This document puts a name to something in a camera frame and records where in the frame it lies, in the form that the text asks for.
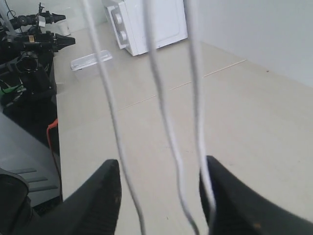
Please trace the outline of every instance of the hanging wire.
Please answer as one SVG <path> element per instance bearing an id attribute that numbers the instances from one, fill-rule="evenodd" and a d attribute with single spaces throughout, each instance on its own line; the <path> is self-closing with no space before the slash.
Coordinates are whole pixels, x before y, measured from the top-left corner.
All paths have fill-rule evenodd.
<path id="1" fill-rule="evenodd" d="M 117 124 L 116 104 L 115 104 L 113 89 L 111 86 L 111 82 L 109 79 L 109 74 L 107 72 L 106 66 L 104 65 L 104 63 L 101 62 L 101 58 L 100 58 L 100 52 L 101 52 L 100 43 L 99 43 L 99 39 L 97 36 L 96 28 L 94 25 L 94 21 L 92 18 L 92 14 L 91 14 L 90 2 L 88 0 L 83 0 L 83 4 L 84 4 L 84 10 L 85 10 L 85 14 L 86 14 L 86 19 L 87 19 L 87 22 L 89 25 L 89 32 L 90 32 L 90 38 L 92 41 L 92 46 L 93 46 L 94 51 L 96 52 L 98 69 L 100 71 L 101 80 L 102 80 L 102 83 L 103 83 L 103 86 L 104 86 L 104 89 L 106 92 L 106 96 L 108 99 L 108 104 L 109 104 L 109 108 L 110 108 L 110 114 L 111 114 L 111 118 L 112 118 L 112 124 L 113 124 L 113 128 L 114 128 L 114 134 L 115 134 L 115 139 L 116 139 L 116 144 L 117 144 L 117 150 L 118 150 L 118 154 L 119 154 L 119 157 L 121 160 L 122 170 L 125 174 L 126 183 L 128 185 L 128 188 L 129 188 L 129 191 L 131 193 L 134 205 L 135 205 L 136 210 L 137 210 L 141 234 L 146 235 L 146 227 L 145 227 L 142 209 L 141 209 L 137 194 L 134 190 L 134 185 L 133 185 L 131 178 L 130 178 L 127 158 L 126 158 L 126 155 L 124 152 L 124 147 L 123 147 L 123 144 L 121 141 L 119 126 Z"/>
<path id="2" fill-rule="evenodd" d="M 209 234 L 212 234 L 216 216 L 216 201 L 212 189 L 209 168 L 207 165 L 204 141 L 204 98 L 202 90 L 203 76 L 201 64 L 200 39 L 198 34 L 197 2 L 198 1 L 196 0 L 185 0 L 184 6 L 187 19 L 189 54 L 192 69 L 196 151 L 201 166 L 201 178 L 204 184 L 206 197 L 210 205 Z"/>
<path id="3" fill-rule="evenodd" d="M 174 132 L 171 116 L 168 111 L 168 100 L 166 97 L 166 89 L 164 88 L 164 79 L 161 76 L 159 63 L 157 61 L 157 50 L 156 50 L 156 42 L 155 42 L 155 27 L 154 27 L 154 20 L 153 20 L 153 9 L 152 9 L 152 0 L 144 0 L 143 3 L 143 15 L 144 15 L 144 22 L 145 22 L 145 32 L 146 32 L 146 39 L 147 39 L 147 47 L 149 50 L 149 57 L 150 57 L 150 65 L 151 70 L 153 73 L 154 81 L 156 84 L 156 89 L 158 93 L 158 102 L 159 108 L 161 111 L 161 116 L 163 120 L 163 124 L 165 127 L 166 136 L 168 142 L 170 144 L 170 149 L 172 155 L 174 156 L 175 164 L 176 164 L 176 179 L 177 179 L 177 186 L 179 191 L 179 201 L 183 212 L 190 223 L 194 233 L 199 235 L 198 227 L 193 219 L 191 212 L 187 205 L 186 200 L 186 192 L 185 192 L 185 180 L 184 180 L 184 166 L 183 161 L 179 152 L 179 147 L 176 140 L 176 135 Z"/>

